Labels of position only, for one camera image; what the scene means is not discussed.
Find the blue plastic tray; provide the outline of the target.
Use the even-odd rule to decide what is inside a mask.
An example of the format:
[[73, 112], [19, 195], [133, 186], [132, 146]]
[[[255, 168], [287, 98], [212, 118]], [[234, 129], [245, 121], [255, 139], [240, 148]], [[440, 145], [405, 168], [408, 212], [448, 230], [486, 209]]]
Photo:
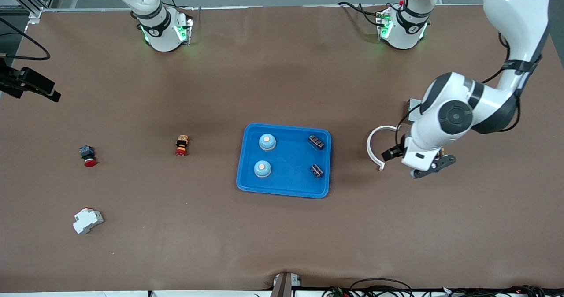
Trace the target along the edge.
[[[259, 138], [264, 133], [270, 133], [276, 138], [276, 147], [271, 151], [264, 151], [259, 146]], [[323, 150], [314, 148], [308, 142], [308, 137], [312, 134], [326, 144]], [[242, 136], [236, 185], [242, 191], [260, 194], [324, 198], [330, 190], [331, 148], [332, 135], [327, 130], [263, 123], [249, 124]], [[259, 178], [254, 174], [253, 167], [260, 160], [271, 164], [270, 176]], [[313, 164], [318, 164], [324, 171], [322, 178], [315, 178], [309, 171]]]

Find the white curved pipe clamp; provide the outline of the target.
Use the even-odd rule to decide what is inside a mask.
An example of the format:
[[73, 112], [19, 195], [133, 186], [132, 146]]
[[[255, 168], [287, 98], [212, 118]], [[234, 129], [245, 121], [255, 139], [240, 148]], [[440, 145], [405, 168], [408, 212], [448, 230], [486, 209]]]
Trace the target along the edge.
[[377, 158], [377, 156], [375, 156], [375, 153], [372, 150], [372, 138], [375, 135], [375, 133], [377, 132], [381, 132], [383, 130], [388, 130], [388, 131], [393, 131], [394, 133], [396, 133], [399, 128], [401, 128], [401, 126], [379, 126], [377, 128], [374, 128], [374, 130], [372, 130], [369, 135], [367, 140], [365, 141], [365, 149], [367, 151], [368, 157], [369, 159], [371, 159], [371, 161], [373, 163], [375, 163], [378, 171], [383, 171], [383, 169], [385, 168], [386, 164], [383, 160]]

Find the silver metal power supply box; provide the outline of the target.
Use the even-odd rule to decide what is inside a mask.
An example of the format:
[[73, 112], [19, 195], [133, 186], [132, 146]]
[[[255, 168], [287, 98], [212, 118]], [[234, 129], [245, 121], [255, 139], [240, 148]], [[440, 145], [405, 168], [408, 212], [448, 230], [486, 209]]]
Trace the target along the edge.
[[422, 103], [421, 100], [417, 100], [415, 98], [410, 98], [410, 100], [408, 101], [409, 115], [407, 120], [409, 124], [413, 124], [414, 122], [416, 122], [421, 118], [421, 112], [419, 108], [421, 103]]

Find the white circuit breaker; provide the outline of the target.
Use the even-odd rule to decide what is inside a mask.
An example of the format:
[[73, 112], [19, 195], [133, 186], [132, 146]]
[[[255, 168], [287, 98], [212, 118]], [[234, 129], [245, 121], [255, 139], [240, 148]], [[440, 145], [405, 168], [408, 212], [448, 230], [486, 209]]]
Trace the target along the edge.
[[74, 215], [73, 228], [77, 234], [87, 234], [91, 229], [104, 222], [102, 214], [90, 207], [84, 207]]

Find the red push button switch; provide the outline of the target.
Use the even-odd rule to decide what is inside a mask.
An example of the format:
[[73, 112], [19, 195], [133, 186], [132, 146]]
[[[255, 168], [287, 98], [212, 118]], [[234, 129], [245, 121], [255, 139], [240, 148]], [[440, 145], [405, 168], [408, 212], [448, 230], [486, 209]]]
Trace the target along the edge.
[[97, 165], [97, 159], [94, 149], [90, 145], [82, 146], [79, 149], [80, 157], [83, 159], [85, 167], [93, 167]]

